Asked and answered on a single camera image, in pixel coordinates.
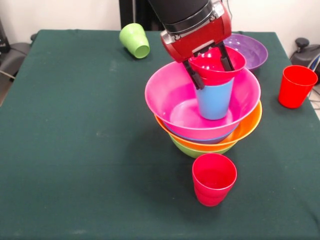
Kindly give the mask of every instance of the white wall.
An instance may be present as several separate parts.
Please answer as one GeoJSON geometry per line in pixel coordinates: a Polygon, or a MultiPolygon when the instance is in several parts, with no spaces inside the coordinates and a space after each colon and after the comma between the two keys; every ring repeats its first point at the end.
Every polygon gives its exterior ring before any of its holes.
{"type": "Polygon", "coordinates": [[[289,56],[298,37],[320,44],[320,0],[229,0],[229,6],[232,30],[276,32],[289,56]]]}
{"type": "Polygon", "coordinates": [[[0,0],[0,18],[11,44],[40,29],[121,28],[118,0],[0,0]]]}
{"type": "MultiPolygon", "coordinates": [[[[232,30],[276,32],[288,55],[298,37],[320,44],[320,0],[229,0],[229,5],[232,30]]],[[[40,29],[121,28],[118,0],[0,0],[0,17],[10,43],[29,42],[40,29]]]]}

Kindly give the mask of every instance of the green bowl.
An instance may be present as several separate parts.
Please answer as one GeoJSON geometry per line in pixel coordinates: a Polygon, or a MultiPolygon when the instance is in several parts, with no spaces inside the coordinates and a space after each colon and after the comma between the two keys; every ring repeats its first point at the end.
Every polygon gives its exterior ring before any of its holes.
{"type": "Polygon", "coordinates": [[[203,154],[207,154],[207,153],[224,154],[226,151],[231,149],[236,144],[236,142],[235,142],[232,146],[229,146],[229,147],[222,149],[222,150],[219,150],[219,151],[198,151],[198,150],[194,150],[189,147],[183,146],[181,143],[176,141],[172,136],[170,136],[170,138],[171,138],[172,142],[174,143],[174,145],[176,145],[176,147],[181,150],[181,152],[183,152],[184,154],[186,154],[189,157],[192,157],[194,159],[196,159],[197,157],[199,157],[203,154]]]}

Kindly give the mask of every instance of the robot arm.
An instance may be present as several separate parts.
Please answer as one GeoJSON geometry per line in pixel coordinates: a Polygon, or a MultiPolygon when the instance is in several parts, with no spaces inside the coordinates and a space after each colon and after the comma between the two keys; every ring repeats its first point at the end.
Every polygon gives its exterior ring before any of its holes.
{"type": "Polygon", "coordinates": [[[201,77],[188,59],[218,47],[226,71],[234,70],[223,40],[231,35],[231,20],[220,0],[149,0],[165,30],[162,44],[171,57],[183,63],[197,89],[201,77]]]}

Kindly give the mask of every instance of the green cup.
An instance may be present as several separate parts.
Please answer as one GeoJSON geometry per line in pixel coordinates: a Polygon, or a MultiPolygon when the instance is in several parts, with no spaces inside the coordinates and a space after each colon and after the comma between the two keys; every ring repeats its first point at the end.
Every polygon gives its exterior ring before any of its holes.
{"type": "Polygon", "coordinates": [[[137,59],[143,59],[150,52],[150,46],[145,30],[138,23],[130,23],[122,28],[119,39],[128,51],[137,59]]]}

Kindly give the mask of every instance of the pink bowl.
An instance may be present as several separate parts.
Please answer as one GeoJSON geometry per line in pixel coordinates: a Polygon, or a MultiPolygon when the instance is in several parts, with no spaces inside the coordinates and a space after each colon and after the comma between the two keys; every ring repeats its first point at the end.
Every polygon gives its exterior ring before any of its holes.
{"type": "Polygon", "coordinates": [[[233,71],[225,71],[221,63],[221,53],[219,48],[211,48],[206,53],[197,57],[191,57],[189,63],[193,70],[203,78],[204,85],[220,85],[227,83],[236,76],[246,66],[246,58],[237,50],[226,46],[226,51],[230,57],[233,71]]]}
{"type": "Polygon", "coordinates": [[[261,90],[246,68],[234,77],[226,116],[207,120],[198,112],[195,87],[182,63],[171,62],[156,71],[145,86],[150,110],[175,133],[190,139],[208,140],[231,132],[257,106],[261,90]]]}

